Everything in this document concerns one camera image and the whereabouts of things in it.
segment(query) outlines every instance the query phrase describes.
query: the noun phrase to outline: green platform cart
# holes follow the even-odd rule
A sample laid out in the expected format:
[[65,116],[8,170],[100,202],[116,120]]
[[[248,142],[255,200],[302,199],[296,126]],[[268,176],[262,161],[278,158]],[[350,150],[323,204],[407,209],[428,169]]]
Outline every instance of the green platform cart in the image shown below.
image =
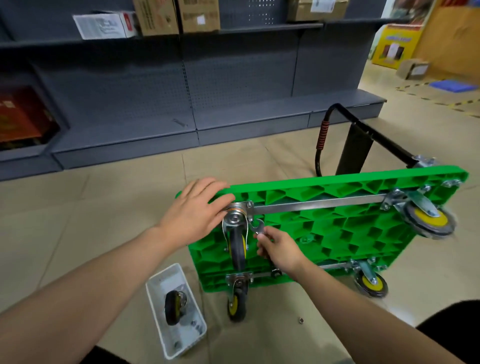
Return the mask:
[[[332,112],[342,114],[351,127],[336,175],[321,177],[320,155]],[[407,168],[360,173],[374,141]],[[263,224],[288,232],[301,251],[330,274],[352,275],[371,297],[387,295],[387,283],[378,273],[416,235],[441,239],[455,230],[455,219],[444,206],[468,173],[410,154],[340,104],[325,114],[315,167],[319,177],[221,191],[235,195],[224,221],[189,246],[203,290],[228,293],[226,308],[232,321],[245,318],[250,287],[291,281],[256,253],[253,235]]]

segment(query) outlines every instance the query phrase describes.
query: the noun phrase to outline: green plastic platform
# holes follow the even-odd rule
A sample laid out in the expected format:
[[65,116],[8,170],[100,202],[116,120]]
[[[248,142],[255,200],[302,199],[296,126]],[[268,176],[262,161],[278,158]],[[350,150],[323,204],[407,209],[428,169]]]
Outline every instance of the green plastic platform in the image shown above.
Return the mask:
[[[437,166],[240,184],[220,194],[233,193],[235,201],[251,200],[270,205],[284,197],[303,202],[321,197],[387,193],[395,187],[415,190],[429,184],[432,189],[425,195],[435,205],[442,206],[458,189],[456,186],[441,186],[442,182],[454,179],[464,182],[467,177],[468,173],[457,166]],[[316,264],[375,257],[373,267],[388,267],[416,235],[394,208],[383,211],[380,203],[259,215],[256,218],[263,219],[265,225],[288,232],[302,252]],[[257,255],[256,240],[250,235],[248,241],[250,249],[245,271],[269,272],[268,261]],[[224,250],[226,246],[220,227],[189,245],[205,292],[226,290],[226,274],[236,273],[229,253]],[[347,274],[343,269],[329,272],[332,275]],[[256,278],[251,287],[289,281],[291,279],[285,275],[275,279]]]

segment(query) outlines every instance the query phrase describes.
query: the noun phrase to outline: white plastic bin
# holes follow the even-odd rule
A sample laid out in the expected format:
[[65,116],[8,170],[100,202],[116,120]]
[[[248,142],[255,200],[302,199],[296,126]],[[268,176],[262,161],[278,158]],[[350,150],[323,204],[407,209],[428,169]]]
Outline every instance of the white plastic bin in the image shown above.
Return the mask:
[[[155,274],[145,285],[163,354],[168,360],[174,359],[205,336],[207,324],[180,264],[175,263]],[[165,296],[172,290],[181,291],[187,295],[185,315],[175,326],[169,326],[165,319]]]

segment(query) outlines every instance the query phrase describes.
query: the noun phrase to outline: blue object on floor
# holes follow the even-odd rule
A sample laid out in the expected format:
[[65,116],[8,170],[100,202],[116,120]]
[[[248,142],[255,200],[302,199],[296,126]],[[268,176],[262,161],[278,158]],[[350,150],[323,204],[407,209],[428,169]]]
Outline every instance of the blue object on floor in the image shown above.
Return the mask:
[[473,91],[479,88],[478,86],[475,86],[475,85],[464,84],[462,82],[458,82],[454,80],[435,81],[429,84],[429,86],[439,88],[445,91],[455,92],[455,93]]

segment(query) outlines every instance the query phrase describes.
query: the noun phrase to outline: wheel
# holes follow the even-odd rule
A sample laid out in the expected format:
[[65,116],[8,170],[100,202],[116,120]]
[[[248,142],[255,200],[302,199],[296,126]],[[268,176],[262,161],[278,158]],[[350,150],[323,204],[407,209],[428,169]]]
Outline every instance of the wheel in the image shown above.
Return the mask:
[[437,208],[439,217],[433,218],[413,203],[406,203],[404,214],[413,229],[427,238],[442,239],[455,231],[455,218],[448,212]]
[[244,228],[236,226],[228,233],[228,251],[232,257],[233,268],[238,272],[245,270],[247,245],[243,236]]
[[355,277],[358,287],[370,297],[383,298],[388,294],[387,282],[377,274],[377,284],[371,284],[367,277],[360,271]]
[[233,294],[233,300],[227,300],[227,312],[231,321],[241,322],[247,314],[247,295],[242,290],[236,290]]
[[182,293],[170,291],[165,296],[165,318],[167,324],[174,326],[180,322],[182,315]]

